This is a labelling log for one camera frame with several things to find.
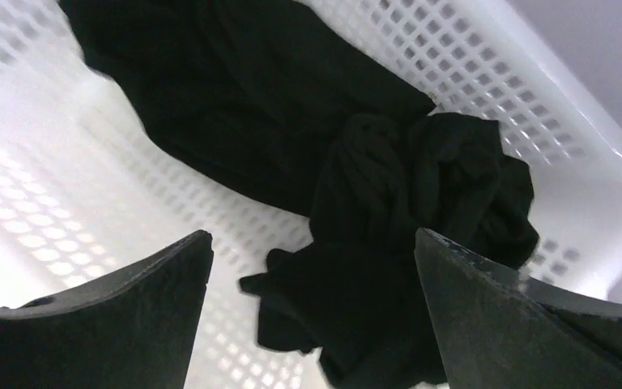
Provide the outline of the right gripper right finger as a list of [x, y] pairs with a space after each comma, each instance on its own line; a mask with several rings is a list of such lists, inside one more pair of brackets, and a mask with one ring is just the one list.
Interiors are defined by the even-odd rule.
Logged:
[[452, 388], [622, 388], [622, 304], [547, 284], [428, 229], [415, 263]]

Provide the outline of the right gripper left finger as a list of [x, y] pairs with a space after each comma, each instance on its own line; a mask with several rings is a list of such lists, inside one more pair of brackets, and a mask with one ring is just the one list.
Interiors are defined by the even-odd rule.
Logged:
[[211, 243], [199, 230], [80, 286], [0, 308], [0, 388], [182, 388]]

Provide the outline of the black t-shirt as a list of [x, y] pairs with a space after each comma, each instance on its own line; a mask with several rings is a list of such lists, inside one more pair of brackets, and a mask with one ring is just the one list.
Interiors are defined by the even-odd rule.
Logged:
[[507, 267], [539, 235], [527, 163], [499, 124], [421, 91], [296, 1], [62, 1], [86, 64], [148, 137], [251, 199], [305, 216], [312, 242], [243, 277], [257, 341], [318, 351], [335, 388], [446, 381], [415, 266], [432, 229]]

